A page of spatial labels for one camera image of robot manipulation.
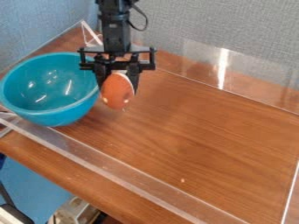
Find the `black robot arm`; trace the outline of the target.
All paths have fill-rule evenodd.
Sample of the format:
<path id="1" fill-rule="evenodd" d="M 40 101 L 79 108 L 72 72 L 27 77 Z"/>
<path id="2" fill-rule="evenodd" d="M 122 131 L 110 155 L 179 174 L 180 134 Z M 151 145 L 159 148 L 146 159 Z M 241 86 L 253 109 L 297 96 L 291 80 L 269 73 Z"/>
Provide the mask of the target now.
<path id="1" fill-rule="evenodd" d="M 143 32 L 148 18 L 136 6 L 139 0 L 96 0 L 98 18 L 102 22 L 103 45 L 79 49 L 82 70 L 94 72 L 102 87 L 114 70 L 126 70 L 134 90 L 138 90 L 140 73 L 155 70 L 156 49 L 135 45 L 131 42 L 131 29 Z M 136 28 L 130 21 L 130 10 L 135 9 L 144 16 L 144 28 Z"/>

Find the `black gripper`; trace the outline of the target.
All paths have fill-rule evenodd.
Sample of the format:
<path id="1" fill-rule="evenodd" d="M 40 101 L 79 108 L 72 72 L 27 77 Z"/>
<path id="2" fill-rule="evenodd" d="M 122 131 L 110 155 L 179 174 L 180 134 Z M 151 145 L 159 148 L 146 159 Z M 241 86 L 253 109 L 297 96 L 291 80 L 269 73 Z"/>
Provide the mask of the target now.
<path id="1" fill-rule="evenodd" d="M 102 87 L 107 79 L 107 69 L 127 70 L 134 90 L 138 90 L 140 72 L 155 70 L 156 49 L 148 46 L 131 45 L 127 52 L 107 52 L 103 46 L 82 47 L 78 50 L 82 70 L 91 70 L 96 74 L 98 86 Z"/>

